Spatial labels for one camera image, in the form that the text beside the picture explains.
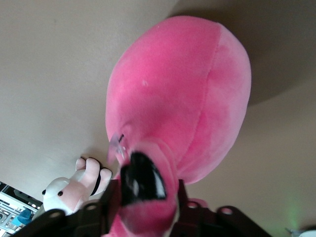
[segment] circular hole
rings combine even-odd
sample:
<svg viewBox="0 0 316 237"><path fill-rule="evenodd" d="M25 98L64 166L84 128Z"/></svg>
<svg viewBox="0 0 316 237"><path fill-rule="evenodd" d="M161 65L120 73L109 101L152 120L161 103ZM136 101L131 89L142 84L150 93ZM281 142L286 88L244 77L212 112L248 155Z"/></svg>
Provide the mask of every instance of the circular hole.
<svg viewBox="0 0 316 237"><path fill-rule="evenodd" d="M87 209L88 211L91 211L91 210L94 210L94 209L96 209L96 208L97 208L96 205L90 205L90 206L88 206L86 209Z"/></svg>
<svg viewBox="0 0 316 237"><path fill-rule="evenodd" d="M233 214L233 211L229 208L222 208L221 209L222 213L226 214L226 215L232 215Z"/></svg>
<svg viewBox="0 0 316 237"><path fill-rule="evenodd" d="M59 213L59 212L54 212L54 213L51 213L51 214L49 215L50 218L56 218L56 217L58 217L58 216L60 216L60 213Z"/></svg>
<svg viewBox="0 0 316 237"><path fill-rule="evenodd" d="M194 202L194 201L188 202L187 205L188 205L189 208L197 208L198 207L198 204L196 202Z"/></svg>

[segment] black plastic part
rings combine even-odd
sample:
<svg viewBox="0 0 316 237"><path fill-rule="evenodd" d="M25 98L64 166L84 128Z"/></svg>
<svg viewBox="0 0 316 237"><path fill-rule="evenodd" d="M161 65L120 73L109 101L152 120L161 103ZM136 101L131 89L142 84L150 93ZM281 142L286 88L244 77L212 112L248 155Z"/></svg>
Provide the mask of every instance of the black plastic part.
<svg viewBox="0 0 316 237"><path fill-rule="evenodd" d="M217 213L188 199L179 180L179 220L170 237L271 237L250 218L233 206L220 207Z"/></svg>
<svg viewBox="0 0 316 237"><path fill-rule="evenodd" d="M130 164L120 170L122 206L146 200L166 199L163 178L155 164L142 152L133 152Z"/></svg>
<svg viewBox="0 0 316 237"><path fill-rule="evenodd" d="M182 180L178 199L180 216L170 237L271 237L233 206L220 207L215 213L190 201ZM57 209L48 211L13 237L100 237L110 232L120 206L120 183L112 180L99 202L89 203L70 216Z"/></svg>

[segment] plush flamingo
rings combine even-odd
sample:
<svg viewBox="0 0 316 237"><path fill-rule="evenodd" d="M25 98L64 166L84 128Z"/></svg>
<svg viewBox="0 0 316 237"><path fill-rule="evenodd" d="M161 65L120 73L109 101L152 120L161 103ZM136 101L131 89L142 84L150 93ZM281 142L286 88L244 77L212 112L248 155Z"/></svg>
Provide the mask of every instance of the plush flamingo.
<svg viewBox="0 0 316 237"><path fill-rule="evenodd" d="M123 54L106 103L122 193L110 236L163 236L175 215L178 180L199 181L235 142L250 85L241 43L201 18L166 19Z"/></svg>

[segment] pink plush toy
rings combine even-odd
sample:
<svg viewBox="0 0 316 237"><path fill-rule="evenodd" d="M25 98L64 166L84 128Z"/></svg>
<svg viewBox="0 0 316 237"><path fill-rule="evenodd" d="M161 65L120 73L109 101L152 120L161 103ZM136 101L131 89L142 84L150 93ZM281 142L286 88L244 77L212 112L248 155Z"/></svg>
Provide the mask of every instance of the pink plush toy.
<svg viewBox="0 0 316 237"><path fill-rule="evenodd" d="M205 19L164 20L123 54L106 105L122 192L110 236L163 236L175 215L178 179L199 181L235 142L250 84L243 46Z"/></svg>
<svg viewBox="0 0 316 237"><path fill-rule="evenodd" d="M100 194L107 188L111 176L110 170L100 170L100 163L94 158L77 159L76 171L70 179L54 179L42 192L45 211L61 209L66 215L76 212L91 195Z"/></svg>

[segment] pink fabric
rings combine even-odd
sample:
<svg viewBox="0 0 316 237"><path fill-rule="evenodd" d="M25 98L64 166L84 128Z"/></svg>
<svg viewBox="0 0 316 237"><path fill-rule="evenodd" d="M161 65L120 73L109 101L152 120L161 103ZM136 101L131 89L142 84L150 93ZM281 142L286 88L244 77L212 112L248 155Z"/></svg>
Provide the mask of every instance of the pink fabric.
<svg viewBox="0 0 316 237"><path fill-rule="evenodd" d="M250 84L247 53L224 26L196 17L169 18L143 34L113 69L108 137L124 134L131 149L148 138L162 141L172 151L166 157L175 166L171 180L197 182L235 142Z"/></svg>
<svg viewBox="0 0 316 237"><path fill-rule="evenodd" d="M63 189L63 195L59 199L70 210L75 212L77 211L78 203L82 204L82 198L84 197L85 201L88 201L89 194L86 192L86 187L82 183L70 179L69 185Z"/></svg>
<svg viewBox="0 0 316 237"><path fill-rule="evenodd" d="M160 167L159 172L166 185L167 199L140 202L121 208L119 212L121 220L137 236L160 237L170 227L177 205L176 195L179 184L175 175L173 155L168 147L157 139L143 140L137 143L131 151L145 153L156 167ZM144 231L144 226L150 227L150 235Z"/></svg>

